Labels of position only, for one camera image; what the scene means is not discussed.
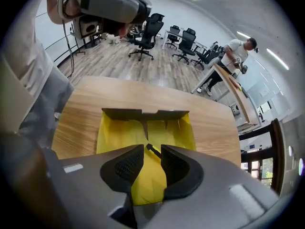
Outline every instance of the man in white t-shirt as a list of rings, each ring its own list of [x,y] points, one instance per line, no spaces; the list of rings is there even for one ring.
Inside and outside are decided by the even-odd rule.
[[[24,5],[3,40],[0,131],[18,132],[41,147],[51,147],[54,115],[63,111],[74,88],[36,38],[35,20],[41,1],[29,0]],[[57,0],[47,0],[47,12],[52,22],[62,24]],[[79,14],[77,0],[69,0],[65,12],[70,16]],[[128,28],[124,24],[119,35],[124,36]]]
[[[229,74],[233,74],[235,69],[240,69],[242,73],[245,73],[243,63],[248,58],[248,51],[251,51],[256,47],[257,43],[254,38],[249,38],[244,42],[238,39],[234,39],[224,47],[225,55],[222,59],[218,59],[216,64],[223,67],[223,69]],[[216,83],[221,82],[222,78],[218,75],[217,72],[213,72],[212,75],[203,83],[203,85],[206,84],[209,80],[211,80],[209,85],[204,89],[209,96],[212,96],[211,88]],[[201,93],[202,86],[197,89],[197,92]]]

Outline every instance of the yellow box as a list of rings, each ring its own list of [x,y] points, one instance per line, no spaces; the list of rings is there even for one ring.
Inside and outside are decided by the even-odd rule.
[[[135,109],[102,109],[96,153],[105,153],[131,145],[161,144],[196,150],[188,111],[142,113]],[[166,188],[161,160],[147,148],[144,165],[132,186],[134,205],[160,202]]]

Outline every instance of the table leg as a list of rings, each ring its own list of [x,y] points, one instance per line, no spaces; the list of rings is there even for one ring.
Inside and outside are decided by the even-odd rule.
[[[219,100],[221,100],[224,96],[226,96],[230,91],[226,90],[219,98],[217,98],[215,101],[218,102]]]
[[[164,37],[163,37],[163,45],[162,45],[162,50],[164,50],[164,48],[165,48],[165,44],[166,44],[166,40],[167,40],[167,31],[165,32],[165,34],[164,34]]]
[[[215,71],[215,67],[213,66],[208,73],[202,78],[202,80],[192,89],[191,93],[193,94]]]

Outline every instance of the head-mounted camera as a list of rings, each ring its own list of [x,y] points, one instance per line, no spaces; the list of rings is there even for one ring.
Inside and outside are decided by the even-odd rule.
[[[152,9],[148,0],[77,0],[81,13],[69,16],[65,13],[68,1],[58,0],[58,12],[63,20],[73,19],[74,35],[79,39],[96,32],[118,35],[126,23],[142,24]]]

